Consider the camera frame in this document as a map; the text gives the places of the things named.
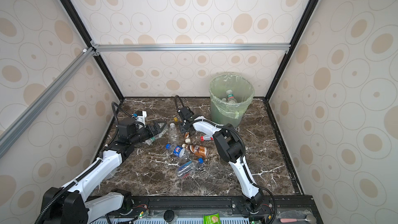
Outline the red white label bottle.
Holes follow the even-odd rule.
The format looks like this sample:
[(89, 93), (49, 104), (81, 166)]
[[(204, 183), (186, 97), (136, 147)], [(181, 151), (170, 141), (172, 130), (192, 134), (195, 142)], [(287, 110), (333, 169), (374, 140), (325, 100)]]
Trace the red white label bottle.
[(230, 104), (237, 104), (238, 103), (238, 101), (236, 100), (232, 90), (227, 90), (226, 94), (227, 94), (227, 102), (228, 103), (230, 103)]

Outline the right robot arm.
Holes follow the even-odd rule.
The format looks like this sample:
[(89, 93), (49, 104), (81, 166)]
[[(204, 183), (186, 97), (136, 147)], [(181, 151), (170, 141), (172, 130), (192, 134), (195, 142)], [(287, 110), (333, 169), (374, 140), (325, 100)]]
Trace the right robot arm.
[(275, 197), (269, 189), (256, 184), (247, 165), (246, 146), (237, 130), (231, 124), (217, 124), (202, 115), (195, 114), (184, 105), (179, 95), (174, 97), (174, 103), (181, 120), (179, 123), (181, 133), (196, 130), (213, 138), (220, 158), (232, 167), (239, 181), (245, 198), (245, 208), (249, 213), (255, 214), (261, 210), (265, 205), (264, 192), (269, 194), (272, 203), (268, 206), (271, 211), (268, 222), (272, 223), (277, 212)]

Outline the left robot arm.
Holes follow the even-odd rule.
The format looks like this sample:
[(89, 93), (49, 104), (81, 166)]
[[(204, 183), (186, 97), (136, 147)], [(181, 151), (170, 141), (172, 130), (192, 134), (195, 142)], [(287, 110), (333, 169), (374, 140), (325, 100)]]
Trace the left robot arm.
[(110, 143), (82, 173), (60, 188), (52, 187), (43, 196), (37, 224), (89, 224), (110, 212), (132, 210), (131, 193), (114, 190), (89, 200), (101, 182), (110, 177), (132, 154), (135, 146), (161, 136), (167, 122), (146, 122), (147, 113), (139, 111), (115, 119), (116, 132)]

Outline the brown label bottle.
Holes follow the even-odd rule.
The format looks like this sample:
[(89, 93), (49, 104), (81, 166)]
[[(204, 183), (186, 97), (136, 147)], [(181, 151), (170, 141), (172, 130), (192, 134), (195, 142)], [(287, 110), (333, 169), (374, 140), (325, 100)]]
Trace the brown label bottle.
[(204, 146), (183, 144), (182, 147), (200, 158), (207, 158), (209, 154), (208, 148)]

